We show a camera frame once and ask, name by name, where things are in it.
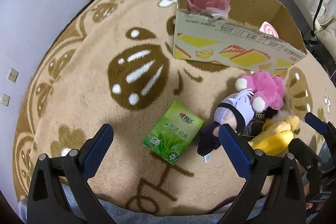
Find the wall socket lower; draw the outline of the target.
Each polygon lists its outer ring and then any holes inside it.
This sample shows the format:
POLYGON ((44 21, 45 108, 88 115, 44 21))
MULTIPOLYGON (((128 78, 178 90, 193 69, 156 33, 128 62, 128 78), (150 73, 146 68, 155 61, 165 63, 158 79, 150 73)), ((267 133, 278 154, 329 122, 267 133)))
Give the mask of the wall socket lower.
POLYGON ((0 99, 0 104, 5 107, 8 107, 9 102, 10 102, 10 96, 8 96, 7 94, 2 94, 1 99, 0 99))

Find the green tissue pack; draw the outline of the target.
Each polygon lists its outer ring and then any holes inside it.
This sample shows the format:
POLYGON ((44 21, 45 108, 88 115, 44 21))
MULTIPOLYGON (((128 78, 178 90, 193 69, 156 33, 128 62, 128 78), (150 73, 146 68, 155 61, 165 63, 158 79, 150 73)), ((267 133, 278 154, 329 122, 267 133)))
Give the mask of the green tissue pack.
POLYGON ((178 101, 174 101, 142 143, 173 165, 193 141, 203 124, 204 120, 178 101))

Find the wall socket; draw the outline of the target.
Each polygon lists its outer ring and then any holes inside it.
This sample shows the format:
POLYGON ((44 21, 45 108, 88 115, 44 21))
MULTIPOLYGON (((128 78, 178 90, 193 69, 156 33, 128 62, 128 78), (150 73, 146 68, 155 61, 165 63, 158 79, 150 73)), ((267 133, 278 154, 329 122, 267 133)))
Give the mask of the wall socket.
POLYGON ((8 79, 9 81, 15 83, 16 80, 17 80, 18 74, 19 74, 19 73, 18 73, 15 69, 11 68, 10 71, 9 71, 9 74, 8 74, 8 76, 7 76, 7 79, 8 79))
POLYGON ((9 102, 10 102, 10 96, 8 96, 7 94, 2 94, 1 99, 0 99, 0 104, 5 107, 8 107, 9 102))

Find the cardboard box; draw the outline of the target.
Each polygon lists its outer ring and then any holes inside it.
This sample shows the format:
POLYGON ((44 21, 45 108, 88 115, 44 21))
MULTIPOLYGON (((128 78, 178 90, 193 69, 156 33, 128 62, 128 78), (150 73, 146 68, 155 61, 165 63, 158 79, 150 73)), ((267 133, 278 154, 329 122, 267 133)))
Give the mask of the cardboard box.
POLYGON ((189 11, 178 0, 173 56, 186 61, 214 63, 250 71, 279 74, 307 55, 301 33, 278 0, 230 0, 227 19, 189 11), (279 38, 259 31, 264 21, 279 38))

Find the yellow plush toy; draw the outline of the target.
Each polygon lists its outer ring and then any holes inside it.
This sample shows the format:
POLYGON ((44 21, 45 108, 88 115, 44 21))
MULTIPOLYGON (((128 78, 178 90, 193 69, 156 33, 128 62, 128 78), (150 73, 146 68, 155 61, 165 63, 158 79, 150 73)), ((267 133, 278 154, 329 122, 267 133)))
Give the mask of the yellow plush toy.
POLYGON ((266 122, 260 132, 248 144, 254 149, 262 150, 268 156, 277 156, 286 150, 294 139, 294 131, 299 127, 299 118, 290 115, 283 121, 266 122))

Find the purple haired plush doll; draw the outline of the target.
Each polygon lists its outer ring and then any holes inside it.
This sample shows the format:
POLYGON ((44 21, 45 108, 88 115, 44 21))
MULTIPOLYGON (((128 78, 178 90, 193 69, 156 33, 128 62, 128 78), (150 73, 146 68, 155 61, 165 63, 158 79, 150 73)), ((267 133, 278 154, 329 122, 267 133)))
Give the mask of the purple haired plush doll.
POLYGON ((213 122, 203 126, 199 131, 198 155, 207 156, 221 146, 219 141, 221 125, 229 124, 236 133, 244 131, 255 115, 252 97, 252 89, 246 89, 229 95, 218 104, 213 122))

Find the pink plush toy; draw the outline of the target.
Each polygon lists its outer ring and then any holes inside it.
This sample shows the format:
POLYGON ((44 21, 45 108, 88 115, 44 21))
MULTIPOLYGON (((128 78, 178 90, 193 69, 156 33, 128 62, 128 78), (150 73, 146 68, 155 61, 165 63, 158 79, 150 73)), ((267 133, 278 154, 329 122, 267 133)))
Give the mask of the pink plush toy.
POLYGON ((241 75, 235 82, 237 91, 249 89, 252 108, 261 113, 267 108, 280 110, 284 105, 285 87, 280 76, 267 71, 256 71, 251 75, 241 75))

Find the wall socket upper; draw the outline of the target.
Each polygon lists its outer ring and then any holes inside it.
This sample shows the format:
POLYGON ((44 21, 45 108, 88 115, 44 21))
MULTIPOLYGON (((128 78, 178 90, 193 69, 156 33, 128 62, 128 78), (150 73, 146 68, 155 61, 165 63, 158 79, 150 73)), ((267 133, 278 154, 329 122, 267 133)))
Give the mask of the wall socket upper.
POLYGON ((17 80, 18 74, 19 74, 19 73, 18 73, 15 69, 11 68, 10 71, 9 71, 9 74, 8 74, 8 76, 7 76, 7 79, 8 79, 9 81, 15 83, 16 80, 17 80))

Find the pink swirl lollipop item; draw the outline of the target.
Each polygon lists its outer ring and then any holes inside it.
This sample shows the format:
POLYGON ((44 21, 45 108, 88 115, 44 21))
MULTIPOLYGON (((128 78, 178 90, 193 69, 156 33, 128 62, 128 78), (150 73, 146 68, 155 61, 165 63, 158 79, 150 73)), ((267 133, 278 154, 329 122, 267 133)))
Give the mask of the pink swirl lollipop item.
POLYGON ((279 38, 279 35, 276 31, 276 29, 272 26, 272 24, 270 24, 267 21, 264 21, 259 29, 260 32, 267 34, 267 35, 271 35, 275 38, 279 38))

